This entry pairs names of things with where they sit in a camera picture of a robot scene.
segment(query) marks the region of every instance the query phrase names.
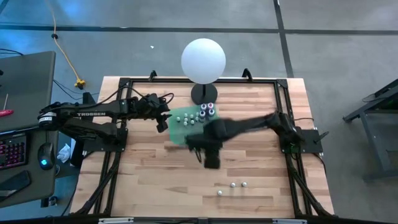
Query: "yellow cable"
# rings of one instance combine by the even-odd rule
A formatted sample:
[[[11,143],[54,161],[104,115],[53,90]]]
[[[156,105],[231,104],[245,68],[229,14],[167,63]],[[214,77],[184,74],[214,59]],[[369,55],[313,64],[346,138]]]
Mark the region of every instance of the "yellow cable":
[[[49,0],[45,0],[45,3],[47,4],[47,7],[49,8],[49,10],[50,10],[50,12],[51,12],[52,20],[53,20],[53,23],[54,23],[54,34],[56,34],[56,31],[57,31],[57,23],[55,22],[54,11],[53,11],[53,9],[52,9],[52,7],[51,7],[51,4],[49,3]],[[79,81],[80,81],[80,78],[79,78],[79,76],[77,75],[77,72],[76,72],[76,70],[75,70],[75,67],[72,65],[72,63],[70,62],[68,56],[67,56],[66,53],[62,50],[61,46],[58,44],[56,38],[53,38],[53,40],[54,40],[55,44],[57,45],[57,47],[61,50],[63,56],[65,56],[65,59],[67,60],[67,62],[68,62],[68,64],[70,65],[70,67],[72,68],[73,72],[74,72],[75,75],[76,75],[77,81],[79,82]]]

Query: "green cloth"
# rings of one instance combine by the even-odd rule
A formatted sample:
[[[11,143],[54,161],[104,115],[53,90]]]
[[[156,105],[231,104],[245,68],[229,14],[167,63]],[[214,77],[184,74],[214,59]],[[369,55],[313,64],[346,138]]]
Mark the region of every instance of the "green cloth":
[[[216,106],[214,106],[215,114],[212,117],[209,117],[206,112],[206,119],[204,123],[196,122],[192,125],[190,115],[193,114],[193,119],[195,120],[197,112],[200,112],[200,105],[190,106],[186,108],[177,108],[170,110],[169,114],[172,116],[168,119],[169,121],[169,131],[170,131],[170,140],[174,144],[185,145],[185,136],[188,134],[197,134],[203,132],[203,126],[209,123],[211,120],[218,118]],[[184,126],[184,114],[188,114],[188,125]]]

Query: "white sphere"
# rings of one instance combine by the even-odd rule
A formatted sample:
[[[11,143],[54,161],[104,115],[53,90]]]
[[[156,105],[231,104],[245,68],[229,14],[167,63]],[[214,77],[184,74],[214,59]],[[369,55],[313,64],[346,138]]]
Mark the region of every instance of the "white sphere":
[[[223,74],[225,60],[224,50],[214,40],[197,39],[190,42],[182,52],[181,66],[191,81],[209,84]]]

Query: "small bottle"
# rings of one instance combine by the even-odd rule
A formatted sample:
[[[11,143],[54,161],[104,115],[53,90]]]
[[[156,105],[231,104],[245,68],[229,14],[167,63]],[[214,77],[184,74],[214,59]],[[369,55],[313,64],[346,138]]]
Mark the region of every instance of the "small bottle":
[[[216,112],[213,110],[213,109],[211,109],[211,110],[209,110],[209,116],[214,116],[214,114],[215,114]]]
[[[201,112],[199,113],[199,117],[200,117],[200,118],[205,118],[205,116],[206,116],[206,111],[201,111]]]
[[[207,104],[204,103],[204,104],[200,105],[200,109],[201,109],[202,111],[205,111],[205,110],[207,109]]]
[[[211,110],[214,108],[214,104],[213,103],[208,103],[207,104],[207,109]]]

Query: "red object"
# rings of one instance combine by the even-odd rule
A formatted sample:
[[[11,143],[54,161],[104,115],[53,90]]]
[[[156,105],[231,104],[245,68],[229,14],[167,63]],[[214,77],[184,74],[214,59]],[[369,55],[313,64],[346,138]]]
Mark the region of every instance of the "red object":
[[[8,116],[8,115],[10,115],[10,114],[13,114],[13,110],[2,110],[2,111],[0,111],[0,117],[2,117],[2,116]]]

